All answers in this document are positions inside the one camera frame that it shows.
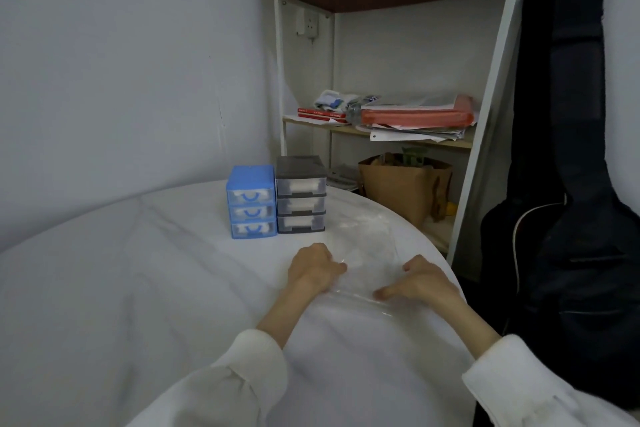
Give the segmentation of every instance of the black guitar case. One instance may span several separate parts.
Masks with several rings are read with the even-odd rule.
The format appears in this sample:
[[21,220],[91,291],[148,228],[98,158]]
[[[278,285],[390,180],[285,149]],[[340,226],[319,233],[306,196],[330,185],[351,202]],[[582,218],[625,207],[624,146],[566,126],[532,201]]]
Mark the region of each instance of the black guitar case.
[[640,219],[605,162],[603,0],[524,0],[508,192],[483,309],[572,386],[640,407]]

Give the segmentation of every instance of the round table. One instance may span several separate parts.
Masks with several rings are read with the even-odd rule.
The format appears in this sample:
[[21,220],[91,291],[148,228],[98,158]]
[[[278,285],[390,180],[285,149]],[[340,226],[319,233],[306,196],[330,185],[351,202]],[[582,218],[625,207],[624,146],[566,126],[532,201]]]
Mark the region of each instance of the round table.
[[[326,231],[234,240],[225,181],[112,204],[0,255],[0,424],[126,425],[255,326],[298,249],[341,221],[383,217],[399,258],[436,248],[377,203],[330,188]],[[285,348],[289,388],[270,426],[460,426],[472,359],[426,307],[388,318],[312,305]]]

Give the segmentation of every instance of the drawer handle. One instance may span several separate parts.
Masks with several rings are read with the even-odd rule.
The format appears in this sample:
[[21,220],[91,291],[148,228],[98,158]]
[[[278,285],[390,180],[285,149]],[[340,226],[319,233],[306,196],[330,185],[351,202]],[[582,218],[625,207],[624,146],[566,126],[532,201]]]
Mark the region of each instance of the drawer handle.
[[256,192],[254,197],[247,197],[246,193],[244,192],[244,193],[242,193],[242,197],[244,197],[244,199],[246,201],[251,202],[251,201],[255,201],[256,199],[258,199],[260,197],[260,193]]
[[260,216],[261,211],[261,209],[258,209],[258,211],[256,211],[255,213],[249,213],[248,210],[244,210],[244,214],[246,214],[249,218],[257,218],[258,216]]

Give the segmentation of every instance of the white sleeve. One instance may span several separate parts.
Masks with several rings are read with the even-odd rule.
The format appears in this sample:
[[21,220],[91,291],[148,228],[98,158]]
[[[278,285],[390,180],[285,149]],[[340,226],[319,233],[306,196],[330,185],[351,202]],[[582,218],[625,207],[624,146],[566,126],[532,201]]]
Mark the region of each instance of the white sleeve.
[[500,339],[462,379],[498,427],[640,425],[612,404],[574,390],[517,336]]
[[264,425],[287,389],[287,365],[267,333],[244,331],[222,355],[160,395],[129,427]]

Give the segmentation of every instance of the brown paper bag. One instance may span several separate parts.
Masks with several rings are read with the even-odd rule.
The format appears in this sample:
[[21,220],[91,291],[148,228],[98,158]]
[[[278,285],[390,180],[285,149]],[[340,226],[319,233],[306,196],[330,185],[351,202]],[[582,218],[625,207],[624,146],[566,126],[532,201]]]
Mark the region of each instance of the brown paper bag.
[[428,215],[436,221],[444,219],[451,165],[427,161],[422,167],[407,167],[402,164],[402,154],[391,153],[363,160],[358,168],[367,197],[418,228]]

